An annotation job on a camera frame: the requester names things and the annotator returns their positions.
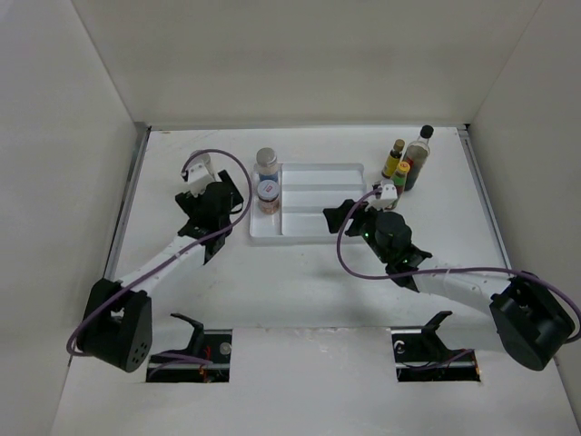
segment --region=cable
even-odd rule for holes
[[[350,267],[343,260],[343,256],[341,254],[341,239],[343,237],[343,233],[345,232],[345,229],[347,227],[347,223],[351,219],[351,216],[355,213],[355,211],[357,211],[357,209],[363,204],[363,202],[365,200],[367,200],[368,198],[370,198],[372,195],[375,195],[376,193],[380,193],[380,192],[381,192],[380,188],[374,189],[373,191],[366,193],[361,198],[359,198],[358,201],[355,202],[355,204],[353,204],[353,206],[351,207],[351,209],[349,210],[349,212],[345,216],[345,220],[343,221],[343,224],[341,225],[341,227],[339,229],[339,234],[337,236],[337,258],[339,259],[339,263],[341,264],[341,266],[343,267],[343,269],[347,273],[349,273],[353,277],[357,277],[359,279],[365,279],[365,280],[394,280],[394,279],[400,279],[403,277],[410,277],[412,275],[446,274],[446,273],[458,274],[458,273],[482,273],[483,272],[483,273],[505,273],[505,274],[515,275],[515,276],[527,279],[530,282],[540,284],[541,286],[546,287],[548,290],[550,290],[552,293],[554,293],[559,298],[561,298],[564,302],[566,302],[566,304],[573,310],[573,312],[575,313],[575,316],[577,317],[576,324],[577,324],[578,331],[576,334],[574,334],[569,339],[567,339],[565,341],[565,343],[571,343],[571,342],[575,342],[575,341],[578,341],[579,339],[581,339],[581,309],[579,309],[579,307],[575,304],[575,302],[573,300],[571,300],[571,298],[569,298],[564,292],[559,290],[556,286],[554,286],[551,283],[546,282],[542,279],[539,279],[535,275],[529,274],[527,272],[512,270],[509,268],[497,268],[494,266],[472,266],[472,267],[468,267],[468,268],[448,268],[448,269],[447,268],[435,268],[435,269],[431,269],[431,270],[399,272],[397,274],[391,274],[391,275],[366,275],[366,274],[360,274],[358,272],[354,272],[353,270],[351,270]]]
[[[205,359],[200,359],[199,357],[193,357],[193,356],[184,356],[181,354],[175,354],[173,352],[160,352],[159,354],[155,354],[158,357],[167,357],[169,359],[171,358],[175,358],[175,360],[173,361],[169,361],[169,362],[164,362],[162,364],[160,364],[159,366],[155,367],[149,374],[147,374],[147,380],[149,381],[153,375],[162,370],[163,368],[170,366],[170,365],[174,365],[174,364],[180,364],[180,363],[193,363],[196,365],[200,365],[200,367],[202,367],[203,365],[210,365],[213,362],[212,361],[206,361]]]
[[[252,205],[252,181],[251,181],[251,177],[248,174],[248,171],[246,171],[246,168],[244,167],[244,164],[240,161],[240,159],[238,159],[233,154],[230,154],[228,152],[224,152],[223,150],[218,150],[218,149],[215,149],[215,148],[210,148],[210,149],[207,149],[207,150],[200,150],[200,151],[192,154],[188,158],[188,160],[186,161],[186,164],[183,167],[186,168],[187,165],[193,159],[195,159],[196,157],[198,157],[200,154],[205,154],[205,153],[217,153],[217,154],[223,154],[224,156],[228,156],[235,163],[237,163],[238,166],[240,166],[240,168],[242,169],[242,172],[244,174],[244,177],[246,177],[246,182],[248,183],[248,201],[246,203],[246,207],[242,211],[242,214],[236,219],[236,221],[234,221],[230,225],[227,225],[223,229],[221,229],[221,230],[219,230],[217,232],[214,232],[214,233],[207,234],[206,236],[203,236],[202,238],[195,240],[193,243],[190,243],[190,244],[186,245],[179,252],[177,252],[172,257],[170,257],[168,260],[160,263],[158,266],[156,266],[155,268],[153,268],[151,271],[146,272],[144,275],[142,275],[141,277],[135,279],[133,282],[129,283],[127,286],[124,286],[121,290],[119,290],[118,292],[116,292],[115,294],[113,294],[103,304],[101,304],[94,311],[92,311],[76,327],[76,329],[74,329],[73,333],[71,334],[71,337],[66,342],[66,350],[67,350],[67,352],[71,356],[75,356],[75,357],[86,357],[86,356],[89,356],[90,355],[90,354],[87,354],[85,352],[78,352],[75,349],[76,339],[78,338],[79,333],[81,333],[87,327],[87,325],[89,325],[92,321],[94,321],[94,319],[97,316],[99,316],[107,307],[111,306],[111,304],[113,304],[114,302],[116,302],[117,300],[119,300],[122,296],[124,296],[126,293],[128,293],[132,288],[134,288],[138,284],[146,281],[147,279],[149,279],[150,277],[154,276],[156,273],[158,273],[159,271],[161,271],[163,268],[165,268],[169,264],[173,263],[182,254],[187,253],[188,251],[190,251],[196,245],[200,245],[201,243],[205,243],[206,241],[208,241],[208,240],[210,240],[212,238],[215,238],[216,236],[220,236],[221,234],[226,233],[229,230],[231,230],[234,226],[236,226],[240,221],[242,221],[244,219],[244,217],[246,216],[246,214],[248,213],[248,211],[251,209],[251,205]]]
[[[443,361],[440,363],[434,363],[433,365],[430,365],[429,363],[427,365],[422,365],[422,366],[411,366],[409,367],[412,371],[429,371],[429,370],[437,370],[439,368],[446,368],[448,367],[452,362],[457,361],[458,359],[461,359],[462,357],[471,354],[472,352],[474,352],[474,350],[472,349],[468,349],[468,350],[464,350],[463,352],[459,352],[458,354],[456,354],[455,356],[450,357],[447,361]]]

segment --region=white tray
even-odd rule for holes
[[[258,182],[258,174],[253,174]],[[281,208],[273,215],[262,213],[254,196],[251,238],[257,244],[334,243],[322,213],[347,199],[357,200],[366,191],[360,163],[284,163],[279,171]],[[347,238],[346,243],[362,242]]]

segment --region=bottle label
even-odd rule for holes
[[[388,160],[385,162],[385,165],[383,166],[383,171],[381,173],[383,174],[384,177],[389,179],[396,171],[398,164],[399,159],[396,159],[395,157],[390,155],[388,157]]]

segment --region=spice bottle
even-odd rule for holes
[[[385,162],[385,166],[383,167],[383,171],[381,175],[386,179],[389,179],[399,164],[399,159],[401,159],[401,152],[403,147],[405,147],[406,143],[403,139],[398,139],[393,144],[393,148],[389,152],[388,160]]]
[[[408,144],[403,161],[410,166],[408,180],[406,181],[406,191],[414,187],[418,180],[419,172],[426,163],[429,156],[429,138],[434,134],[434,128],[431,125],[424,125],[419,132],[419,138],[413,143]]]
[[[403,194],[404,189],[406,187],[406,180],[408,180],[408,174],[409,174],[409,163],[407,162],[398,163],[396,171],[391,176],[391,181],[396,187],[396,192],[398,193],[398,199],[388,206],[387,209],[389,211],[394,210],[398,205],[399,198]]]
[[[266,147],[256,153],[256,172],[261,182],[263,180],[279,182],[279,164],[274,150]]]
[[[258,183],[258,206],[264,213],[272,215],[281,207],[281,188],[273,180],[263,180]]]

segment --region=bottle cap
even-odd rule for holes
[[[402,173],[407,173],[410,170],[410,166],[409,163],[407,162],[400,162],[398,163],[398,170],[400,170]]]
[[[403,150],[403,147],[406,146],[406,143],[403,139],[396,139],[396,142],[393,144],[393,148],[397,151],[397,152],[401,152]]]
[[[276,163],[276,153],[269,147],[261,148],[256,153],[256,163],[260,166],[271,166]]]
[[[419,135],[424,139],[429,139],[434,134],[434,128],[431,125],[424,125],[419,131]]]
[[[258,198],[264,202],[271,202],[272,200],[276,200],[276,198],[279,196],[281,193],[281,188],[279,187],[279,184],[273,180],[263,180],[262,182],[258,183],[256,192],[258,194]]]

